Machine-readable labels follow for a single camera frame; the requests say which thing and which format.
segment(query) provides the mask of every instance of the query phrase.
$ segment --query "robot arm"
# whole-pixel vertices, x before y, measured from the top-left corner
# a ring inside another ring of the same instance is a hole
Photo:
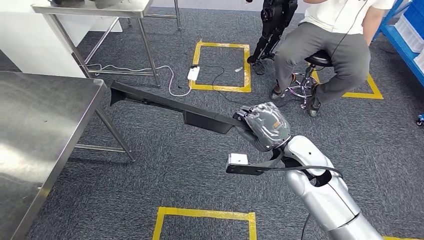
[[[241,161],[239,155],[231,155],[227,165],[228,173],[259,175],[283,161],[288,169],[292,166],[298,168],[287,170],[285,180],[302,199],[321,229],[328,232],[332,239],[383,239],[361,214],[341,174],[329,170],[334,166],[328,157],[305,136],[291,136],[287,121],[273,103],[243,107],[234,117],[251,127],[253,133],[248,134],[249,142],[255,143],[256,148],[262,144],[260,151],[272,148],[274,157],[265,163],[249,164],[246,157]],[[240,134],[246,138],[246,132]]]

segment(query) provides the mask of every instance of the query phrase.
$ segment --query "white t-shirt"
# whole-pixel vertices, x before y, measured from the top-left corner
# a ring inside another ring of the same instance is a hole
[[[394,3],[395,0],[327,0],[311,4],[301,22],[312,23],[332,33],[346,34],[351,28],[348,34],[362,34],[362,21],[368,8],[388,10]]]

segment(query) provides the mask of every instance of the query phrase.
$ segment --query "blue bin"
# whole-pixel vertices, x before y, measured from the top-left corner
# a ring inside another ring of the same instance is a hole
[[[403,15],[424,39],[424,0],[413,0]]]
[[[424,13],[424,0],[413,0],[412,3],[420,13]]]

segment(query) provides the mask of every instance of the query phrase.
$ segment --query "gray pants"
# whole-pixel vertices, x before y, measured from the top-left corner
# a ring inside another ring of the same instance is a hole
[[[348,34],[341,41],[344,36],[343,33],[329,32],[309,22],[300,24],[288,33],[275,52],[275,73],[280,89],[284,91],[289,87],[293,68],[299,61],[322,49],[330,56],[334,52],[331,63],[335,76],[317,87],[316,97],[321,103],[340,98],[365,82],[371,58],[367,42],[362,34]]]

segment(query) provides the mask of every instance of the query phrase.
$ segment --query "black stool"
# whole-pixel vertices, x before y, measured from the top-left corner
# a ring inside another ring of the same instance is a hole
[[[306,68],[305,73],[295,72],[296,81],[289,86],[285,91],[289,91],[291,94],[303,98],[303,104],[300,105],[301,108],[306,107],[306,100],[308,97],[312,95],[311,90],[313,84],[317,82],[315,78],[313,78],[312,72],[315,71],[315,67],[332,67],[331,58],[325,50],[319,50],[311,56],[305,58],[305,61],[310,63],[310,65]]]

